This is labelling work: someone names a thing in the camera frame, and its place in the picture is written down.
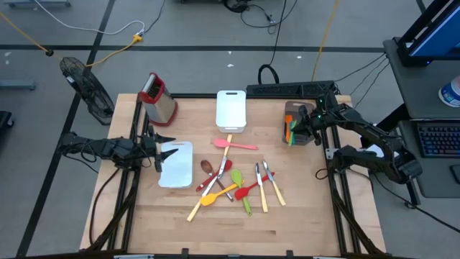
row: white cutting board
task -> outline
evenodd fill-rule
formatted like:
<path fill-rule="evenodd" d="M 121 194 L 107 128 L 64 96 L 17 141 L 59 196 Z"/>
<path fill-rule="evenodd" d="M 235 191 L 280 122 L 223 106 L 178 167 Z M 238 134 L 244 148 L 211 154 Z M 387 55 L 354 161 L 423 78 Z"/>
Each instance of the white cutting board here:
<path fill-rule="evenodd" d="M 166 142 L 161 145 L 165 152 L 177 148 L 162 164 L 158 185 L 163 188 L 189 188 L 193 183 L 193 145 L 191 142 Z"/>
<path fill-rule="evenodd" d="M 223 133 L 241 133 L 246 126 L 246 93 L 219 91 L 217 93 L 216 124 Z"/>

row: yellow spatula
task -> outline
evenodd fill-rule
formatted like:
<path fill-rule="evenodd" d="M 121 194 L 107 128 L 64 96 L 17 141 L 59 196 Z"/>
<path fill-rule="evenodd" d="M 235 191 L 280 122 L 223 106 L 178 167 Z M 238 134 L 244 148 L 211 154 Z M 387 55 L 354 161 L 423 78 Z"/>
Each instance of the yellow spatula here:
<path fill-rule="evenodd" d="M 201 197 L 200 203 L 203 206 L 211 205 L 213 202 L 215 202 L 217 197 L 219 197 L 220 195 L 225 194 L 227 191 L 231 191 L 231 190 L 233 190 L 233 189 L 235 189 L 237 187 L 238 187 L 238 185 L 236 183 L 234 183 L 234 184 L 230 185 L 229 187 L 225 188 L 225 190 L 222 190 L 222 191 L 218 192 L 217 194 L 208 194 L 208 195 L 206 195 L 204 197 Z"/>

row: gray floor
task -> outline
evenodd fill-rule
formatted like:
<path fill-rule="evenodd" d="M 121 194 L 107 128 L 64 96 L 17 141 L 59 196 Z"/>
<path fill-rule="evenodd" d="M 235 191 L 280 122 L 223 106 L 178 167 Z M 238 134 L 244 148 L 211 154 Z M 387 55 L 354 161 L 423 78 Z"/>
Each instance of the gray floor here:
<path fill-rule="evenodd" d="M 98 27 L 109 0 L 71 1 L 71 9 L 50 11 L 67 23 Z M 277 19 L 282 1 L 258 1 Z M 107 31 L 140 19 L 149 24 L 157 15 L 160 0 L 117 0 Z M 334 0 L 299 1 L 282 25 L 279 45 L 318 47 Z M 43 44 L 92 45 L 96 34 L 62 27 L 40 10 L 10 9 L 0 6 L 11 20 Z M 381 42 L 401 34 L 420 14 L 415 0 L 343 0 L 340 3 L 326 42 L 329 47 L 382 47 Z M 264 24 L 258 10 L 245 14 L 248 22 Z M 104 36 L 102 45 L 125 45 L 132 40 L 138 25 L 119 35 Z M 7 23 L 0 22 L 0 45 L 28 45 L 26 39 Z M 162 18 L 145 35 L 144 46 L 265 46 L 275 36 L 266 29 L 242 24 L 214 0 L 188 0 L 187 4 L 167 0 Z M 86 62 L 89 51 L 58 51 Z M 98 51 L 96 59 L 107 55 Z M 317 53 L 278 52 L 273 66 L 280 79 L 309 81 Z M 378 53 L 324 53 L 316 80 L 337 79 L 367 64 Z M 244 89 L 257 83 L 258 67 L 270 61 L 264 51 L 129 51 L 119 54 L 93 69 L 94 74 L 115 100 L 119 93 L 135 93 L 147 74 L 155 71 L 173 93 L 216 93 L 220 89 Z M 32 212 L 63 123 L 73 99 L 73 90 L 65 82 L 59 64 L 42 52 L 0 50 L 0 78 L 33 79 L 36 91 L 0 91 L 0 110 L 14 113 L 16 125 L 0 150 L 0 258 L 15 256 Z M 340 82 L 344 94 L 363 79 L 371 68 Z M 270 82 L 269 75 L 264 81 Z M 356 103 L 374 79 L 370 76 L 353 97 Z M 357 109 L 378 122 L 402 103 L 394 76 L 387 68 Z M 80 104 L 72 131 L 92 138 L 105 137 L 108 127 L 101 126 Z M 391 189 L 406 196 L 402 186 L 386 181 Z M 61 159 L 50 195 L 40 217 L 28 255 L 73 252 L 79 248 L 96 175 L 75 161 Z M 395 255 L 420 258 L 457 258 L 460 236 L 426 216 L 406 209 L 400 201 L 377 183 L 375 200 L 387 250 Z M 423 199 L 423 208 L 460 227 L 458 199 Z"/>

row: desk fan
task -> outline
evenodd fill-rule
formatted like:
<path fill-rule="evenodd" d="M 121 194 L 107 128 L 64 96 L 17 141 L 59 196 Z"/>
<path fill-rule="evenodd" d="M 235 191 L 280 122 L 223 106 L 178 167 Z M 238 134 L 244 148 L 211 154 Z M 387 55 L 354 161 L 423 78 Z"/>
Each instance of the desk fan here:
<path fill-rule="evenodd" d="M 88 105 L 88 111 L 102 125 L 109 125 L 114 113 L 114 103 L 92 72 L 77 58 L 65 57 L 60 69 L 67 82 Z"/>

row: black clamp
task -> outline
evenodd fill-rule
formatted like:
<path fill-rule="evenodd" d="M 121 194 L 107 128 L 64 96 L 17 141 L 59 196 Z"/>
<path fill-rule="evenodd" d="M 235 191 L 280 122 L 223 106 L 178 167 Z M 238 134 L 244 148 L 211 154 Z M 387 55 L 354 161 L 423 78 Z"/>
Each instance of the black clamp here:
<path fill-rule="evenodd" d="M 180 254 L 180 259 L 188 259 L 188 248 L 182 248 L 182 253 Z"/>
<path fill-rule="evenodd" d="M 294 259 L 294 252 L 292 250 L 286 250 L 286 258 Z"/>

